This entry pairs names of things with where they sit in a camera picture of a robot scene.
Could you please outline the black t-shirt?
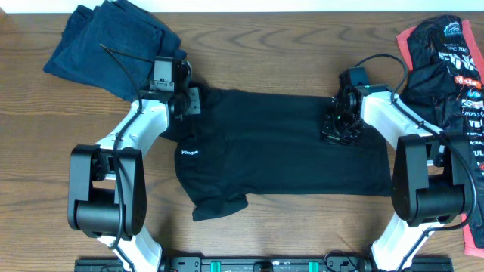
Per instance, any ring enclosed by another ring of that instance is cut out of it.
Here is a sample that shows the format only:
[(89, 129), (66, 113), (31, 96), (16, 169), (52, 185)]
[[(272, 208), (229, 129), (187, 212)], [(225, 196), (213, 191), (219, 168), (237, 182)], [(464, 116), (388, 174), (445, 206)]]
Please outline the black t-shirt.
[(330, 97), (200, 86), (201, 111), (173, 119), (175, 173), (195, 221), (245, 209), (250, 194), (388, 196), (385, 139), (372, 128), (354, 145), (321, 138)]

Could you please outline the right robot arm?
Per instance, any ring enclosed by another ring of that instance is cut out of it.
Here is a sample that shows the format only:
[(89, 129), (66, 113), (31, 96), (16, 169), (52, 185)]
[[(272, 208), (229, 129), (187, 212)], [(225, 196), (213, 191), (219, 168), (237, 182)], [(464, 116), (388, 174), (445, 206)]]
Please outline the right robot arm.
[(458, 230), (459, 215), (476, 209), (468, 141), (447, 134), (406, 106), (386, 85), (346, 85), (324, 116), (321, 136), (352, 145), (375, 129), (395, 150), (391, 180), (394, 214), (370, 247), (365, 271), (403, 271), (436, 232)]

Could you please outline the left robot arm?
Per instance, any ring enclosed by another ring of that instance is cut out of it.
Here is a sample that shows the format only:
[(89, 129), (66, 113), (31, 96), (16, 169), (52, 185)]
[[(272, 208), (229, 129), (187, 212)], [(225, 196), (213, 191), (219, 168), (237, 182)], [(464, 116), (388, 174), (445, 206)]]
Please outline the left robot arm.
[(124, 119), (96, 144), (70, 154), (67, 220), (106, 245), (114, 259), (79, 259), (77, 271), (168, 271), (163, 247), (144, 225), (144, 157), (170, 122), (200, 113), (186, 60), (157, 57), (148, 88), (139, 90)]

